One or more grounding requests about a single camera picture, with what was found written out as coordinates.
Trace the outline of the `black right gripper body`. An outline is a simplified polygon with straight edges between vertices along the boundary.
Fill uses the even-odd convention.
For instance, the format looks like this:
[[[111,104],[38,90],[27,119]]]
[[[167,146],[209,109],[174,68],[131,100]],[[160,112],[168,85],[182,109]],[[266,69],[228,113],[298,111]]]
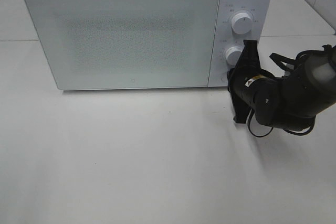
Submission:
[[[264,104],[278,102],[278,82],[273,74],[261,68],[231,69],[228,73],[228,90],[258,112],[263,110]]]

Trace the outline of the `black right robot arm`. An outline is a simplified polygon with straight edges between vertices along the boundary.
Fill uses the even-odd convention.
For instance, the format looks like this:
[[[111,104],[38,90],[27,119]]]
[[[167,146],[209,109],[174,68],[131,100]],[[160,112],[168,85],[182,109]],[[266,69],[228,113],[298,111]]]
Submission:
[[[236,65],[228,73],[234,122],[251,119],[271,129],[303,136],[314,128],[316,116],[335,104],[335,47],[306,50],[294,59],[273,53],[271,60],[285,75],[262,69],[258,42],[244,40]]]

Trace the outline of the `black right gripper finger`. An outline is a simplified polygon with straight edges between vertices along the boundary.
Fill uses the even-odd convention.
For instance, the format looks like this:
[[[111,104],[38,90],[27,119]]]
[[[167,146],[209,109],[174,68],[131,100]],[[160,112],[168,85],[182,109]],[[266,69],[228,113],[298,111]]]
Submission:
[[[237,94],[231,92],[230,97],[234,109],[234,122],[237,124],[246,124],[252,108]]]
[[[257,40],[244,40],[243,51],[236,63],[236,68],[249,67],[260,69]]]

